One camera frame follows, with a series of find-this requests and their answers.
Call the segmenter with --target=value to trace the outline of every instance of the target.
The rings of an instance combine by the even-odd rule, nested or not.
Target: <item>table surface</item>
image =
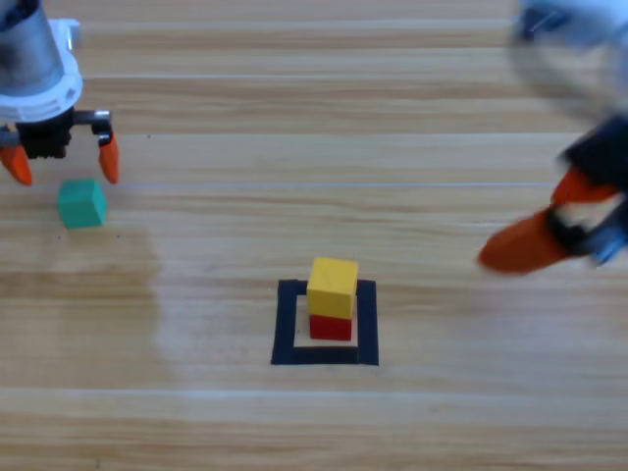
[[[626,260],[475,262],[603,102],[597,53],[509,46],[511,3],[47,2],[121,183],[89,129],[0,174],[0,468],[625,471]],[[103,228],[62,227],[73,178]],[[317,256],[377,282],[379,367],[270,364]]]

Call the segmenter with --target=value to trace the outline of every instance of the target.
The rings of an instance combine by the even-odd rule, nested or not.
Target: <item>black tape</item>
[[[307,282],[280,280],[273,365],[379,365],[376,284],[358,281],[358,346],[294,346],[296,301],[307,293]]]

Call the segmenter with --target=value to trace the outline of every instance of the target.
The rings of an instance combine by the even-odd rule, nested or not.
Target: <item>blurred robot arm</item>
[[[22,184],[32,183],[29,159],[66,156],[75,125],[91,125],[102,171],[118,181],[111,114],[75,110],[83,87],[73,56],[79,33],[75,20],[49,21],[40,0],[0,0],[0,160]]]
[[[606,47],[606,91],[612,114],[561,153],[568,169],[550,205],[494,234],[479,262],[504,274],[526,275],[570,258],[603,265],[628,245],[628,2],[522,0],[515,37],[586,51]],[[599,224],[572,224],[569,205],[617,198]]]

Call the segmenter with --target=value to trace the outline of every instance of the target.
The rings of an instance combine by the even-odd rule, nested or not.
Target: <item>toy block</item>
[[[357,289],[355,262],[315,258],[307,283],[307,309],[310,315],[351,319]]]
[[[105,222],[107,199],[94,180],[67,180],[59,189],[57,209],[66,228],[94,228]]]
[[[310,338],[313,340],[351,340],[351,319],[310,316]]]

